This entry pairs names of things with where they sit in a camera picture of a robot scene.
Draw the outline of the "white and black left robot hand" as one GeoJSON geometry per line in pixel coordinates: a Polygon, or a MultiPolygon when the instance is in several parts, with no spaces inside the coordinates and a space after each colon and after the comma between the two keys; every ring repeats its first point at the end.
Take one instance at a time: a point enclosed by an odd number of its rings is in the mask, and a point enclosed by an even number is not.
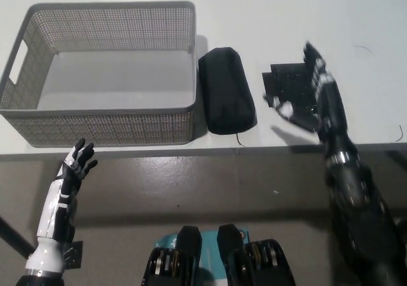
{"type": "Polygon", "coordinates": [[[50,184],[38,225],[38,238],[59,243],[73,241],[77,194],[83,179],[97,165],[97,160],[92,158],[94,153],[93,143],[85,144],[84,138],[68,152],[50,184]]]}

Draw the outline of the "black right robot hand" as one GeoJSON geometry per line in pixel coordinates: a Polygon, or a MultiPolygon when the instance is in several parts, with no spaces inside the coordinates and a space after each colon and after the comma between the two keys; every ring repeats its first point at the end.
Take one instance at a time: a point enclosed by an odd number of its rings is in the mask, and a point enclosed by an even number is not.
{"type": "Polygon", "coordinates": [[[267,104],[285,121],[310,133],[322,143],[347,136],[347,119],[335,78],[325,59],[311,43],[303,49],[303,61],[272,64],[263,73],[267,104]]]}

